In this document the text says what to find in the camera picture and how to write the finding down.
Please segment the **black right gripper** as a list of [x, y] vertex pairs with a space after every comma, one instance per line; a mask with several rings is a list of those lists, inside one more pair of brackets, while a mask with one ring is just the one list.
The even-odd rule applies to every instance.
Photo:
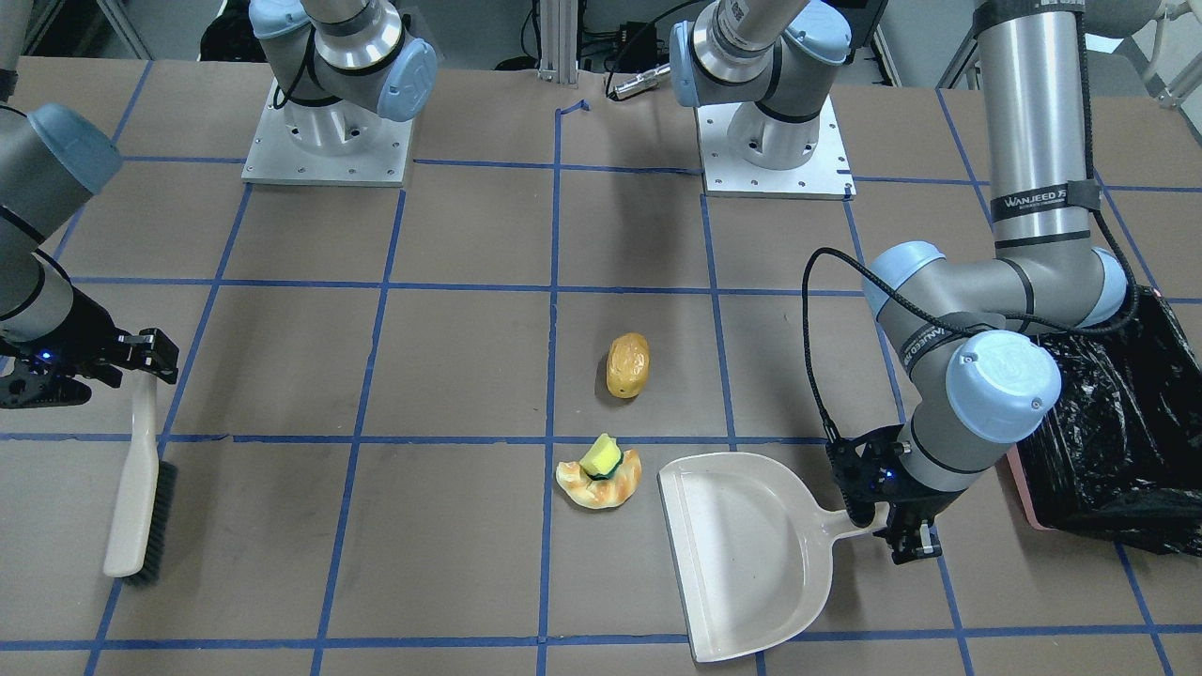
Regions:
[[4, 409], [78, 407], [91, 390], [76, 376], [117, 389], [113, 367], [142, 370], [175, 385], [175, 342], [162, 330], [127, 334], [108, 312], [66, 281], [2, 286], [2, 352], [13, 370], [2, 376]]

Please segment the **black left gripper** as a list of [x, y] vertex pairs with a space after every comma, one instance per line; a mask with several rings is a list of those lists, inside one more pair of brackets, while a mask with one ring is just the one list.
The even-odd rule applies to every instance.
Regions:
[[959, 492], [939, 491], [920, 484], [902, 459], [915, 456], [914, 441], [902, 441], [902, 423], [871, 429], [850, 439], [834, 423], [825, 428], [825, 453], [831, 462], [837, 487], [847, 515], [856, 527], [867, 527], [876, 517], [876, 504], [889, 505], [886, 524], [875, 532], [889, 547], [895, 565], [944, 555], [934, 518], [950, 506]]

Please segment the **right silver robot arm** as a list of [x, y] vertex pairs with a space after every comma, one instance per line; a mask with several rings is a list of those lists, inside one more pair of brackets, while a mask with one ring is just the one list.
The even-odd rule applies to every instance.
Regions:
[[129, 333], [75, 285], [43, 243], [123, 166], [108, 134], [64, 103], [1, 113], [1, 333], [12, 372], [5, 409], [81, 407], [87, 381], [119, 389], [143, 370], [173, 385], [177, 346], [161, 330]]

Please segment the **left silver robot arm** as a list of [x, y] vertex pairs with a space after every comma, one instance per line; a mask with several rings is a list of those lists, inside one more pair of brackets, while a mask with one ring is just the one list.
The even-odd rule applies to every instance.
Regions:
[[920, 392], [905, 423], [847, 438], [823, 423], [855, 526], [888, 506], [877, 536], [894, 564], [944, 552], [934, 521], [1057, 405], [1049, 332], [1096, 336], [1133, 319], [1138, 290], [1107, 237], [1093, 164], [1085, 1], [982, 1], [971, 38], [984, 66], [994, 256], [954, 263], [904, 242], [857, 265], [874, 321]]

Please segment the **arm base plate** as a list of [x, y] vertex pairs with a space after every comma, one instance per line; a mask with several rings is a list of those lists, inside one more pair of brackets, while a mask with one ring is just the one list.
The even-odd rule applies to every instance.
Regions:
[[849, 201], [853, 171], [831, 97], [799, 124], [764, 115], [756, 103], [696, 109], [706, 192], [718, 197]]
[[377, 118], [346, 101], [276, 109], [275, 90], [270, 82], [240, 171], [245, 183], [388, 189], [407, 183], [412, 121]]

